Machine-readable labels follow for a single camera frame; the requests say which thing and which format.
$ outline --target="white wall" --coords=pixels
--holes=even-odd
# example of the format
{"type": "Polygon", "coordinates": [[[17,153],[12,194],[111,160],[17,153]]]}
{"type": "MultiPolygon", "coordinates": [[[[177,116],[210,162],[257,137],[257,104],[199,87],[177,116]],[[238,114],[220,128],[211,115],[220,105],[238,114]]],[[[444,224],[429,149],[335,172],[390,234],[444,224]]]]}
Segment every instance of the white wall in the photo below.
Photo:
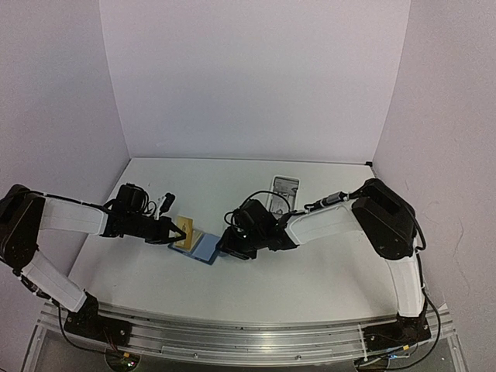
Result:
{"type": "Polygon", "coordinates": [[[496,366],[496,4],[412,1],[379,175],[418,212],[470,370],[496,366]]]}
{"type": "Polygon", "coordinates": [[[365,162],[409,0],[101,0],[133,157],[365,162]]]}
{"type": "MultiPolygon", "coordinates": [[[[98,0],[0,2],[0,195],[14,183],[102,202],[129,159],[98,0]]],[[[84,236],[40,236],[66,273],[84,236]]],[[[42,301],[0,266],[0,367],[19,371],[42,301]]]]}

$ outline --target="robotic arm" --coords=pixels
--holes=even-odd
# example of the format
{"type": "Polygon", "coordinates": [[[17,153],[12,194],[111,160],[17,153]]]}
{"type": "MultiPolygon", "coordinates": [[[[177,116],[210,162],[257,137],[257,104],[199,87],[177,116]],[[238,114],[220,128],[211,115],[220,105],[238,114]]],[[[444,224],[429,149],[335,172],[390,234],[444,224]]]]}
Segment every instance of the robotic arm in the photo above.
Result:
{"type": "Polygon", "coordinates": [[[232,211],[231,226],[217,247],[248,260],[257,258],[257,251],[265,247],[290,250],[337,233],[364,231],[389,266],[398,299],[395,323],[364,330],[368,349],[384,350],[412,345],[431,336],[425,319],[427,303],[419,270],[416,226],[414,209],[373,178],[355,192],[336,192],[306,205],[302,211],[289,211],[279,220],[259,201],[248,199],[232,211]]]}
{"type": "Polygon", "coordinates": [[[122,185],[117,197],[104,206],[15,185],[0,201],[0,259],[32,293],[69,311],[64,325],[67,332],[125,346],[130,324],[100,316],[97,299],[60,273],[38,250],[36,241],[41,229],[104,237],[130,235],[150,244],[185,239],[170,218],[160,216],[169,210],[174,196],[165,196],[155,216],[147,213],[148,199],[148,194],[133,184],[122,185]]]}

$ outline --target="white table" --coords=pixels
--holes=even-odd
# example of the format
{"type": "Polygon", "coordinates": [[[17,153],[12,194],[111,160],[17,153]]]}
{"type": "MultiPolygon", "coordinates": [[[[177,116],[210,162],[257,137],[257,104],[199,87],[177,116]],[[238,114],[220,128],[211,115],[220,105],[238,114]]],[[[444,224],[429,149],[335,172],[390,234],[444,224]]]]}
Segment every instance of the white table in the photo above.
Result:
{"type": "MultiPolygon", "coordinates": [[[[150,200],[172,192],[177,198],[170,216],[191,217],[199,229],[220,236],[224,214],[268,189],[274,175],[301,180],[299,208],[373,177],[361,165],[139,158],[111,197],[126,182],[145,188],[150,200]]],[[[215,321],[340,322],[396,312],[388,266],[361,232],[286,252],[261,250],[256,260],[219,257],[212,266],[128,236],[89,236],[71,279],[111,305],[215,321]]]]}

